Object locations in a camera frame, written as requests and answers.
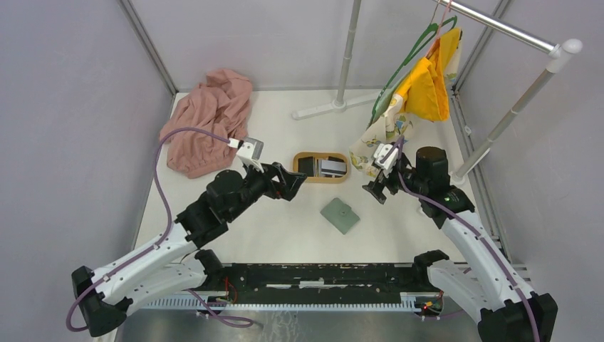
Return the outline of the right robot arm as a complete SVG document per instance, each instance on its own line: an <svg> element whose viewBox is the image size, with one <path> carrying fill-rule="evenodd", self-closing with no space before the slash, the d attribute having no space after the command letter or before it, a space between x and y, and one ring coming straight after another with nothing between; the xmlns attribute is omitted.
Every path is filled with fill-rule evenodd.
<svg viewBox="0 0 604 342"><path fill-rule="evenodd" d="M486 232L474 204L451 183L446 152L421 147L410 164L399 143L380 144L371 158L377 177L364 186L379 203L384 190L417 198L422 211L461 252L469 272L440 251L417 256L411 272L421 291L443 291L477 325L482 341L550 341L558 305L519 275Z"/></svg>

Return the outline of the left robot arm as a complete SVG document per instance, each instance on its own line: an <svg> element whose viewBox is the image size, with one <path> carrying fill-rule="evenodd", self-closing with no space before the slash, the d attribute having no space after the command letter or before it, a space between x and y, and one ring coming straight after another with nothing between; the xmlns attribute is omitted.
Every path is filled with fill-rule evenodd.
<svg viewBox="0 0 604 342"><path fill-rule="evenodd" d="M76 309L81 312L82 331L103 336L162 296L199 286L218 289L224 272L215 253L204 246L226 233L228 225L261 197L291 201L307 179L278 162L244 169L245 175L219 172L154 241L103 267L74 270L75 302L68 315Z"/></svg>

